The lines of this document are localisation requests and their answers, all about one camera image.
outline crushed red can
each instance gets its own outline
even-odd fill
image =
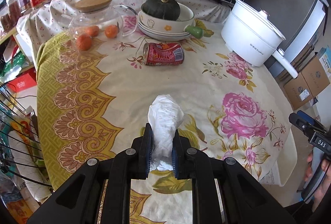
[[[143,60],[145,65],[179,65],[184,61],[184,50],[178,43],[146,43]]]

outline orange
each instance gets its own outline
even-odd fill
[[[118,33],[119,33],[119,29],[117,25],[110,25],[105,29],[105,35],[108,38],[115,38]]]
[[[96,37],[96,36],[98,36],[99,35],[99,27],[98,26],[90,26],[90,27],[86,27],[85,29],[84,29],[84,32],[86,33],[86,34],[88,34],[89,36],[91,36],[91,37]]]
[[[86,33],[83,33],[76,39],[76,47],[78,50],[87,51],[92,46],[92,38]]]

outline human hand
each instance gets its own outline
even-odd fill
[[[306,170],[305,174],[305,181],[308,181],[308,179],[312,176],[312,153],[310,153],[307,157],[307,162],[309,162],[308,168]],[[325,172],[329,166],[330,162],[327,160],[322,161],[322,170]],[[323,182],[320,184],[318,189],[314,193],[314,204],[312,206],[312,211],[314,212],[315,209],[318,207],[320,204],[321,200],[323,199],[326,191],[328,190],[329,186],[331,184],[331,168],[329,168]]]

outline red box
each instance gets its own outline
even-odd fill
[[[37,81],[34,67],[6,84],[13,92],[21,92],[36,85]]]

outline glass pitcher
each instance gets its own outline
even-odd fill
[[[122,38],[133,33],[138,26],[138,19],[133,29],[124,31],[123,18],[117,8],[125,8],[135,15],[136,11],[129,6],[110,6],[112,0],[80,0],[75,4],[77,15],[69,25],[72,44],[78,52],[93,47],[92,37],[105,35],[107,38]]]

